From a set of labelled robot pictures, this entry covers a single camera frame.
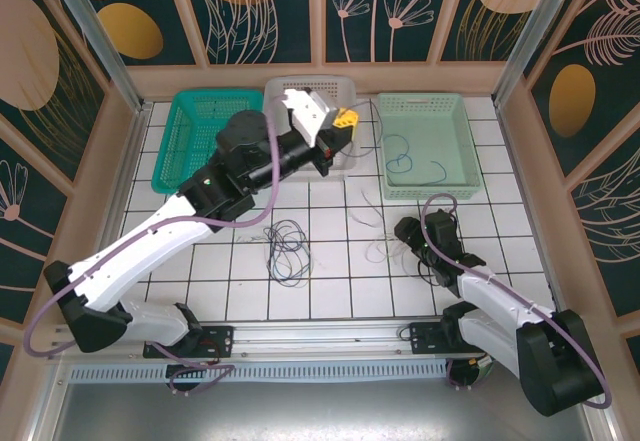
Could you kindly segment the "dark floral wall panel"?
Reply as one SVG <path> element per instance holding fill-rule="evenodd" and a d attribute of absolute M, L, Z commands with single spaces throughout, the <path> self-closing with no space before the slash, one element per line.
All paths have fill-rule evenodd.
<path fill-rule="evenodd" d="M 210 65 L 309 64 L 310 0 L 190 0 Z"/>
<path fill-rule="evenodd" d="M 422 62 L 443 0 L 326 0 L 329 63 Z"/>
<path fill-rule="evenodd" d="M 0 0 L 0 116 L 69 180 L 104 96 L 44 0 Z"/>
<path fill-rule="evenodd" d="M 127 66 L 195 63 L 174 0 L 88 0 Z"/>
<path fill-rule="evenodd" d="M 458 0 L 440 59 L 503 62 L 539 0 Z"/>
<path fill-rule="evenodd" d="M 585 0 L 531 93 L 567 175 L 640 103 L 640 0 Z"/>

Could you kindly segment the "mint green perforated basket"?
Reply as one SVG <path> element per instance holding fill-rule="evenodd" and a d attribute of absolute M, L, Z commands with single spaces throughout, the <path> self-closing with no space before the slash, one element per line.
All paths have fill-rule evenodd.
<path fill-rule="evenodd" d="M 484 187 L 461 95 L 381 93 L 378 111 L 385 199 L 468 200 Z"/>

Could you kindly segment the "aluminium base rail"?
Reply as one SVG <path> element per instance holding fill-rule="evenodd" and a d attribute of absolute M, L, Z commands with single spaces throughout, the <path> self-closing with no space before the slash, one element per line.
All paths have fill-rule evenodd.
<path fill-rule="evenodd" d="M 222 326 L 234 328 L 233 347 L 229 358 L 218 359 L 258 362 L 409 357 L 414 355 L 409 324 L 428 321 L 441 323 L 441 318 L 226 323 Z M 480 354 L 478 346 L 449 344 L 446 355 L 416 356 L 468 358 Z"/>

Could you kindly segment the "small electronics module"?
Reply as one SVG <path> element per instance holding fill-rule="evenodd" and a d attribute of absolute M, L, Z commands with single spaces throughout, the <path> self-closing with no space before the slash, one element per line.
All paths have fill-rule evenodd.
<path fill-rule="evenodd" d="M 494 360 L 491 356 L 469 359 L 449 359 L 446 362 L 446 382 L 455 389 L 470 391 L 482 383 L 493 371 Z"/>

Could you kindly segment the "grey metal sheet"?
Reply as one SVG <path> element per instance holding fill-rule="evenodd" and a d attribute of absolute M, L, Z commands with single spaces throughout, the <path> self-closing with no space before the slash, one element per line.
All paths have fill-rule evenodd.
<path fill-rule="evenodd" d="M 600 441 L 572 408 L 539 415 L 505 377 L 462 392 L 441 380 L 73 385 L 54 441 Z"/>

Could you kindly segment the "white plastic mesh basket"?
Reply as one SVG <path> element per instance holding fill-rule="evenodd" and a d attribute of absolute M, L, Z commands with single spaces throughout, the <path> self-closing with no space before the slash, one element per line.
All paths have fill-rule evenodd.
<path fill-rule="evenodd" d="M 339 107 L 355 109 L 356 88 L 354 82 L 345 76 L 337 75 L 291 75 L 272 78 L 264 88 L 263 108 L 273 108 L 277 134 L 281 135 L 290 128 L 288 114 L 282 103 L 273 104 L 273 99 L 284 93 L 286 89 L 310 88 L 321 92 L 325 98 L 331 97 L 333 103 Z M 356 157 L 361 154 L 360 142 L 354 139 L 338 154 L 330 168 L 329 174 L 323 179 L 312 164 L 305 165 L 290 177 L 290 180 L 323 180 L 344 179 L 357 164 Z"/>

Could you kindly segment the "teal plastic mesh basket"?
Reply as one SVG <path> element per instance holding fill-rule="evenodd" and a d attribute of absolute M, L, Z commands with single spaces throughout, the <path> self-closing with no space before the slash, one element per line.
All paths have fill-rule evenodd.
<path fill-rule="evenodd" d="M 216 149 L 216 135 L 236 113 L 261 110 L 263 95 L 250 89 L 191 89 L 171 103 L 151 187 L 170 195 L 207 164 Z"/>

